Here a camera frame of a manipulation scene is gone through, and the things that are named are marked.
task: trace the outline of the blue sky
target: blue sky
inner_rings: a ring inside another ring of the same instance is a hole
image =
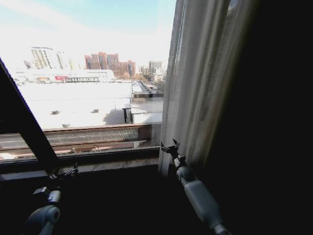
[[[0,47],[0,56],[18,47],[27,57],[28,47],[46,46],[63,50],[77,60],[84,54],[105,51],[119,53],[121,60],[133,59],[138,65],[149,60],[167,64],[175,3],[0,0],[0,29],[10,35]]]

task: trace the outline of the window frame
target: window frame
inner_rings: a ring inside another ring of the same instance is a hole
[[[1,100],[4,102],[3,112],[0,114],[0,134],[19,133],[36,157],[28,160],[0,162],[2,174],[44,170],[47,175],[50,175],[57,173],[61,167],[73,165],[76,162],[79,162],[79,165],[87,165],[158,157],[159,147],[155,146],[57,157],[1,58],[0,76],[0,87],[6,91],[1,92]]]

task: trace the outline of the red sign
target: red sign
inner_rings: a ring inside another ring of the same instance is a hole
[[[55,77],[55,80],[60,81],[60,80],[64,80],[68,76],[54,76],[54,77]]]

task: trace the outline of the white curtain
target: white curtain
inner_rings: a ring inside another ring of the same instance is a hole
[[[256,2],[178,0],[168,61],[161,141],[180,142],[191,166],[204,166],[242,36]],[[166,176],[171,157],[160,151]]]

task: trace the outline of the window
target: window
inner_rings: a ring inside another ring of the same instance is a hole
[[[0,3],[0,57],[57,156],[159,145],[175,3]],[[19,134],[1,152],[32,157]]]
[[[19,159],[35,159],[35,156],[20,134],[1,134],[0,162]]]

